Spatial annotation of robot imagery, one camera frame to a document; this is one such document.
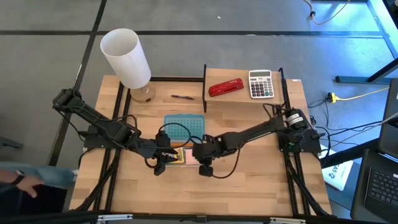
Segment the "red stapler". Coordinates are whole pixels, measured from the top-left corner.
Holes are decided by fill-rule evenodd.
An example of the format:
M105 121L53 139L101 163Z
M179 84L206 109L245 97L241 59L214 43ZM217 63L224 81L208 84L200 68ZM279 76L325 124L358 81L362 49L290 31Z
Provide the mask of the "red stapler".
M225 93L231 93L236 90L243 89L243 81L240 78L213 85L209 88L210 96L218 96Z

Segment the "gray floor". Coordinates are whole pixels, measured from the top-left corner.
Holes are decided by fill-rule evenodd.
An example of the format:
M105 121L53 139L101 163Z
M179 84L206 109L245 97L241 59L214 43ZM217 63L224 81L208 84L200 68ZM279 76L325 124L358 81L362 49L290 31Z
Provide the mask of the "gray floor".
M100 0L0 0L2 30L91 30ZM387 27L393 44L396 29L377 0L374 8ZM330 17L342 3L317 2L318 21ZM268 30L268 31L375 31L379 29L364 3L350 3L324 26L308 20L309 7L302 0L112 0L108 1L99 30L127 27L134 30ZM114 74L99 49L97 36L90 54L81 92L94 105L104 74ZM381 36L238 36L142 35L142 46L153 76L200 77L203 64L217 68L277 70L287 78L303 80L307 102L330 91L349 97L377 90L382 85L337 84L336 75L368 76L394 58ZM61 88L73 86L87 35L0 35L0 136L24 143L17 151L2 148L4 161L47 163L61 117L51 100ZM329 105L329 127L344 128L382 119L387 92ZM319 126L326 126L325 107L311 109ZM87 124L73 117L78 129ZM342 140L352 133L336 136ZM379 130L348 142L376 138ZM340 144L336 151L351 145ZM69 128L59 167L77 168L82 142ZM333 213L346 211L332 204Z

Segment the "wooden board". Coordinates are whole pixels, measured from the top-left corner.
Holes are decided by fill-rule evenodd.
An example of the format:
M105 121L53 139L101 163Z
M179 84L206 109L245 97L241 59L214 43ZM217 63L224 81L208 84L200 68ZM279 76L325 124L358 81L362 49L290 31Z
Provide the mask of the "wooden board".
M243 89L237 90L228 94L211 97L208 90L209 87L223 83L235 78L240 78L243 81ZM220 69L207 68L206 69L206 86L205 86L205 100L207 102L240 102L240 103L284 103L282 94L282 84L280 82L279 72L272 72L272 84L274 86L275 97L267 99L253 99L250 97L249 84L249 70L237 69Z
M96 109L110 116L118 88L116 76L104 76ZM300 81L287 80L292 107L308 115ZM221 134L240 131L267 120L261 104L245 109L223 103L208 106L203 112L201 83L154 82L156 97L140 104L131 101L129 113L137 116L142 137L153 138L163 125L167 114L203 114L206 133ZM170 95L188 95L195 100L171 98ZM93 190L100 174L104 150L94 150L83 157L73 192L70 208L79 206ZM111 210L134 213L179 213L213 215L291 216L289 191L283 156L278 150L277 136L247 143L242 151L235 173L227 179L202 177L197 167L167 167L160 176L146 167L141 156L123 151L118 169ZM236 155L217 159L213 163L215 175L226 175L233 168ZM331 213L320 163L311 154L302 154L305 182L324 210ZM104 191L101 208L104 207ZM302 203L296 190L299 210Z

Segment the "white cylinder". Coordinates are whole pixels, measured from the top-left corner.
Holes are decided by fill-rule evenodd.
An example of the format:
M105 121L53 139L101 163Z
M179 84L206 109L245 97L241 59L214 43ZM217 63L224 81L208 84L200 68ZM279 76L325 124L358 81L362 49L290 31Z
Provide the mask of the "white cylinder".
M148 62L134 31L112 30L102 38L100 47L124 86L137 89L149 82Z

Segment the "calculator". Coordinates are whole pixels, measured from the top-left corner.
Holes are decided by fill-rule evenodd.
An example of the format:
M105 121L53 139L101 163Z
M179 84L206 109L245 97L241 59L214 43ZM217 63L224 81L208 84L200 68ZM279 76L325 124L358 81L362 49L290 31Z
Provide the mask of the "calculator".
M253 99L274 97L274 86L270 70L249 71L250 96Z

